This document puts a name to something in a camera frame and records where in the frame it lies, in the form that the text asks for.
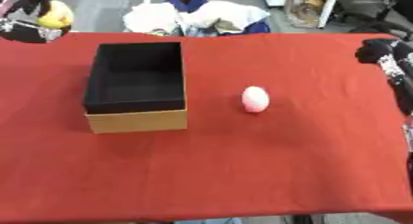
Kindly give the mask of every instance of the blue cloth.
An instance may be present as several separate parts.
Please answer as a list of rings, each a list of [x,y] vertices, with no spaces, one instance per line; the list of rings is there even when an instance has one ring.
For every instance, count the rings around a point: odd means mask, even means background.
[[[208,0],[190,0],[188,4],[183,3],[181,0],[165,0],[175,6],[175,8],[180,12],[193,13],[198,10],[202,5],[208,2]],[[254,34],[254,33],[269,33],[271,29],[266,24],[264,20],[255,22],[248,26],[243,33],[232,34],[232,33],[223,33],[220,36],[230,36],[230,35],[245,35],[245,34]]]

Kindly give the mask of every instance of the chair leg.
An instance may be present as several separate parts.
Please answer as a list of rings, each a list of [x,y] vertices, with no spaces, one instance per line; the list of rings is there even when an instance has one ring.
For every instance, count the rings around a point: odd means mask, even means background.
[[[412,35],[413,35],[413,30],[408,29],[400,24],[393,23],[393,22],[384,22],[384,25],[388,29],[394,29],[394,30],[400,30],[406,33],[406,36],[403,38],[404,41],[410,41]]]
[[[361,26],[359,26],[359,27],[357,27],[357,28],[355,28],[355,29],[351,29],[349,32],[350,32],[350,33],[379,32],[379,31],[367,31],[367,30],[369,30],[369,29],[376,29],[376,28],[374,27],[374,26],[376,26],[376,25],[377,25],[376,22],[369,22],[369,23],[366,23],[366,24],[364,24],[364,25],[361,25]]]
[[[359,13],[351,13],[351,12],[347,12],[344,13],[340,19],[340,21],[342,22],[346,22],[347,18],[352,17],[361,21],[365,21],[365,22],[371,22],[374,21],[373,17],[370,17],[368,15],[365,14],[359,14]]]

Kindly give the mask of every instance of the pile of clothes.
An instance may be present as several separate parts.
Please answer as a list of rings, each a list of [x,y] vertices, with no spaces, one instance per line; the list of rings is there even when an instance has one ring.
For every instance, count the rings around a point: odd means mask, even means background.
[[[255,6],[227,1],[144,0],[124,16],[126,31],[158,36],[227,36],[268,33],[270,14]]]

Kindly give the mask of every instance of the pink ball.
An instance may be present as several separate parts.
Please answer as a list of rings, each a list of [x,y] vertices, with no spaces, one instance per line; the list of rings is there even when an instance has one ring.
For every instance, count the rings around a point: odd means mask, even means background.
[[[249,87],[242,94],[242,103],[247,112],[263,112],[269,105],[269,95],[263,88]]]

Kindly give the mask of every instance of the yellow ball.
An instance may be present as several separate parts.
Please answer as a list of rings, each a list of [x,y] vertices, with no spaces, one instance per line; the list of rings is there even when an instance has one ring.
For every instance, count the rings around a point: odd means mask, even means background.
[[[39,18],[39,25],[48,29],[61,29],[72,25],[74,14],[63,2],[51,1],[51,10]]]

